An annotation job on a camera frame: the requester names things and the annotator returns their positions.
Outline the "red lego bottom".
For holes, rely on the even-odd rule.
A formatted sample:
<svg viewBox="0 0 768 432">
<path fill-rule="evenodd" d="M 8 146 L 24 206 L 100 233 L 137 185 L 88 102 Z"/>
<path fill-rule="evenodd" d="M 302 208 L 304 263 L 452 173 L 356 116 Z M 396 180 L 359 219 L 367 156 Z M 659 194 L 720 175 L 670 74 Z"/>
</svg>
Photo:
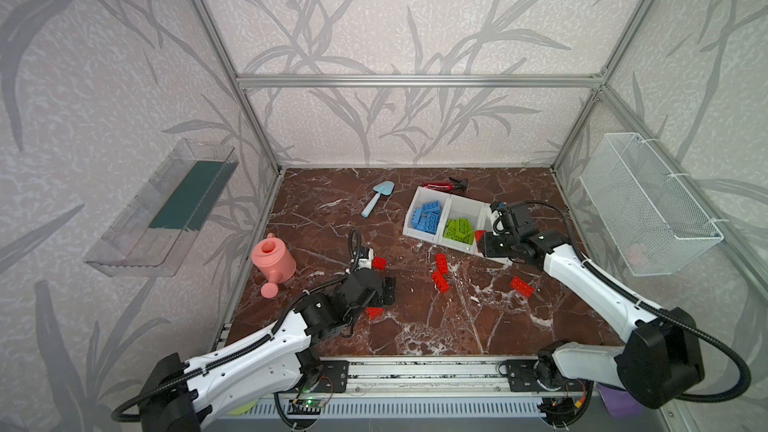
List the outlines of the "red lego bottom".
<svg viewBox="0 0 768 432">
<path fill-rule="evenodd" d="M 366 308 L 366 315 L 370 320 L 374 320 L 378 317 L 380 317 L 384 312 L 384 309 L 382 307 L 367 307 Z"/>
</svg>

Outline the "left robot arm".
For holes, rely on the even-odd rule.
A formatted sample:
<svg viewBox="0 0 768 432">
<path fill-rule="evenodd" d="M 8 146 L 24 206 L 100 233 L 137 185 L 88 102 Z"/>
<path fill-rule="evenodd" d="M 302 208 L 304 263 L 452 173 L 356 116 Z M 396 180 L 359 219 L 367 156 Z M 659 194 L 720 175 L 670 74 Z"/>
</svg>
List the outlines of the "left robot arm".
<svg viewBox="0 0 768 432">
<path fill-rule="evenodd" d="M 201 431 L 264 395 L 317 381 L 315 346 L 351 329 L 367 309 L 393 304 L 395 287 L 395 278 L 365 267 L 323 283 L 294 299 L 272 324 L 218 351 L 161 359 L 141 392 L 111 418 L 144 431 Z"/>
</svg>

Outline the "blue lego diagonal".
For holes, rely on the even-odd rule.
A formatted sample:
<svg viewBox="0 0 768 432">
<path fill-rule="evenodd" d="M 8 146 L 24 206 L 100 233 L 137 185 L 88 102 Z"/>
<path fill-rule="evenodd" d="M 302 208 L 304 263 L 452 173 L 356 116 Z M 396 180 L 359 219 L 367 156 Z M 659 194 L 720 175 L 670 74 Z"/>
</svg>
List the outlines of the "blue lego diagonal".
<svg viewBox="0 0 768 432">
<path fill-rule="evenodd" d="M 417 208 L 413 211 L 413 215 L 411 217 L 411 227 L 419 230 L 419 231 L 425 231 L 427 227 L 428 219 L 426 218 L 426 214 L 424 214 L 421 210 L 421 208 Z"/>
</svg>

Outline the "red lego slim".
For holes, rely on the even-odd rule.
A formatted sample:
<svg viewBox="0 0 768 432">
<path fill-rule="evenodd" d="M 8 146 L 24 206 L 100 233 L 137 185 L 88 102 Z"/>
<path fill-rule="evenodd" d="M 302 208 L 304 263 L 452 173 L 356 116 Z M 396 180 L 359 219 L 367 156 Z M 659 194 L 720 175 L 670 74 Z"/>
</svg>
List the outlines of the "red lego slim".
<svg viewBox="0 0 768 432">
<path fill-rule="evenodd" d="M 439 271 L 434 271 L 431 274 L 431 278 L 432 278 L 432 280 L 434 282 L 435 288 L 440 293 L 446 293 L 450 289 L 450 285 L 449 285 L 449 283 L 448 283 L 448 281 L 445 278 L 443 273 L 441 273 Z"/>
</svg>

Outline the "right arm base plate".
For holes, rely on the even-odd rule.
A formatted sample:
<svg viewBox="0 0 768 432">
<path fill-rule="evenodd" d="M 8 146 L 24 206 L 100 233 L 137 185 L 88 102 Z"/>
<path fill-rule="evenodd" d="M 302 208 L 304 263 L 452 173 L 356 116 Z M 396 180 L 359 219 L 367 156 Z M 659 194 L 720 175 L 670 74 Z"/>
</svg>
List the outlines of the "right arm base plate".
<svg viewBox="0 0 768 432">
<path fill-rule="evenodd" d="M 506 379 L 511 392 L 578 395 L 587 390 L 583 381 L 552 375 L 551 370 L 540 365 L 536 358 L 505 360 L 497 367 L 497 372 Z"/>
</svg>

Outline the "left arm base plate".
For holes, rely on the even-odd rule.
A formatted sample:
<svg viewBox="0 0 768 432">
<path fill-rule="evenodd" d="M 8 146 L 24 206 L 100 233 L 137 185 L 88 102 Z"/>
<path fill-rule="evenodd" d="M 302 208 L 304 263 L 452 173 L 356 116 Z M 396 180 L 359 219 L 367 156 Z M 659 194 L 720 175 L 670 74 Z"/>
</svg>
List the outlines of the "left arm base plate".
<svg viewBox="0 0 768 432">
<path fill-rule="evenodd" d="M 350 362 L 346 360 L 323 360 L 308 375 L 305 375 L 296 390 L 302 394 L 344 393 L 347 389 Z"/>
</svg>

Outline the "green lego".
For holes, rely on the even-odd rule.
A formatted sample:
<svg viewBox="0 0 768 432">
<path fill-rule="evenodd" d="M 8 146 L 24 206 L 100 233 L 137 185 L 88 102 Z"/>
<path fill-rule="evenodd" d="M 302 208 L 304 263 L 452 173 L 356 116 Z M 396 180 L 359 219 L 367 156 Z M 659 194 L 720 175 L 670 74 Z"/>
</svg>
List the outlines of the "green lego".
<svg viewBox="0 0 768 432">
<path fill-rule="evenodd" d="M 462 240 L 460 242 L 472 245 L 474 243 L 474 229 L 471 222 L 464 218 L 458 220 L 460 221 L 460 231 L 462 233 Z"/>
<path fill-rule="evenodd" d="M 462 240 L 460 221 L 457 219 L 448 219 L 443 230 L 443 237 L 460 242 Z"/>
</svg>

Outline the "blue lego horizontal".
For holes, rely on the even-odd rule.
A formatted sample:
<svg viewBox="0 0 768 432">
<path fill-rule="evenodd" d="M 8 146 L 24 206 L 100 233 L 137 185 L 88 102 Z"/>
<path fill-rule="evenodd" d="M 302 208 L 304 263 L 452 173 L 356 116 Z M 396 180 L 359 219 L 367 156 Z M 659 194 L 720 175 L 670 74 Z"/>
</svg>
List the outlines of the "blue lego horizontal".
<svg viewBox="0 0 768 432">
<path fill-rule="evenodd" d="M 424 214 L 440 213 L 442 211 L 442 204 L 439 201 L 428 202 L 422 205 L 421 210 Z"/>
</svg>

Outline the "red lego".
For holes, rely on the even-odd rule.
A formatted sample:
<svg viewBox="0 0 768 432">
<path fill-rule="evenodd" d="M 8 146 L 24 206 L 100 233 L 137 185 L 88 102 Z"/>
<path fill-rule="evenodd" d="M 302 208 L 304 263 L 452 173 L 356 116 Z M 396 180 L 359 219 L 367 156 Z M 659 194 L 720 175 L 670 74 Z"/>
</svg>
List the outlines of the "red lego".
<svg viewBox="0 0 768 432">
<path fill-rule="evenodd" d="M 374 257 L 371 265 L 374 269 L 385 270 L 387 267 L 387 260 L 381 257 Z"/>
<path fill-rule="evenodd" d="M 445 254 L 437 254 L 435 256 L 437 271 L 440 274 L 446 274 L 448 272 L 447 258 Z"/>
<path fill-rule="evenodd" d="M 517 276 L 510 281 L 510 286 L 525 298 L 530 298 L 534 293 L 534 288 Z"/>
<path fill-rule="evenodd" d="M 380 317 L 384 312 L 384 309 L 382 307 L 367 307 L 366 308 L 366 315 L 370 320 L 374 320 L 378 317 Z"/>
</svg>

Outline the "blue lego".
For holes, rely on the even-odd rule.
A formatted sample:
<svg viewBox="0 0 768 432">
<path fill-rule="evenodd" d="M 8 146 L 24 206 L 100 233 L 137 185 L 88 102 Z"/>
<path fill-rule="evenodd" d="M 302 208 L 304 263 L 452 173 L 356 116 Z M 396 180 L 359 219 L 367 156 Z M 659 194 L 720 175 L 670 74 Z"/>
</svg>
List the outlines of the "blue lego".
<svg viewBox="0 0 768 432">
<path fill-rule="evenodd" d="M 440 222 L 440 213 L 428 213 L 426 218 L 428 219 L 428 222 L 424 232 L 429 234 L 436 234 Z"/>
</svg>

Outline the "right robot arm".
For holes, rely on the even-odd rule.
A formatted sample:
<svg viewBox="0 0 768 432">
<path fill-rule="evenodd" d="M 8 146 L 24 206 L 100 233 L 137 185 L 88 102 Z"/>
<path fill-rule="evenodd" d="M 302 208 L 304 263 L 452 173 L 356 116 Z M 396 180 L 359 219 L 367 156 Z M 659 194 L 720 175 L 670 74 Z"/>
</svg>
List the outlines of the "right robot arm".
<svg viewBox="0 0 768 432">
<path fill-rule="evenodd" d="M 534 371 L 543 388 L 556 391 L 569 380 L 591 381 L 623 390 L 651 409 L 675 399 L 728 402 L 748 391 L 751 370 L 735 350 L 700 330 L 683 309 L 665 309 L 613 278 L 576 246 L 570 223 L 565 232 L 540 230 L 529 211 L 532 204 L 491 203 L 491 227 L 477 242 L 480 253 L 538 267 L 586 302 L 622 341 L 593 346 L 562 340 L 541 349 Z M 705 378 L 702 344 L 736 366 L 738 377 L 730 388 L 692 392 Z"/>
</svg>

